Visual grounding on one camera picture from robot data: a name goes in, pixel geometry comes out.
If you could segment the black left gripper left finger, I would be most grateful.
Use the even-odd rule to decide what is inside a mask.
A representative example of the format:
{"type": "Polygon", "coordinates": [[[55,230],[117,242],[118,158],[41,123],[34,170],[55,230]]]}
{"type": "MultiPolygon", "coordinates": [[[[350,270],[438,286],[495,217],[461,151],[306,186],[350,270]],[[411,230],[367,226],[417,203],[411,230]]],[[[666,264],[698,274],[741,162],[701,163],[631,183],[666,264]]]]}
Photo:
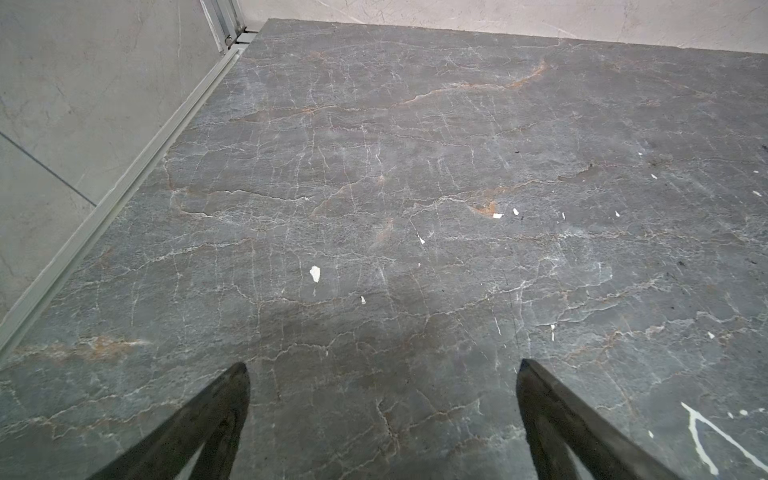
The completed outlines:
{"type": "Polygon", "coordinates": [[[93,479],[174,479],[192,457],[192,479],[228,479],[250,401],[250,378],[236,362],[93,479]]]}

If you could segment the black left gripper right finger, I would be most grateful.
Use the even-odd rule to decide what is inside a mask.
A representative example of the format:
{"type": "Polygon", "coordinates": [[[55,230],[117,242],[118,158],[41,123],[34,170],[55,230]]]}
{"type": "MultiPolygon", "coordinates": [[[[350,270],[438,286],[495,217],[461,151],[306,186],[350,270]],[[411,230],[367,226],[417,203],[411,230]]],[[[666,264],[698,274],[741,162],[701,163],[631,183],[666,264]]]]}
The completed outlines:
{"type": "Polygon", "coordinates": [[[533,359],[521,361],[516,398],[540,479],[577,479],[575,459],[595,479],[679,477],[533,359]]]}

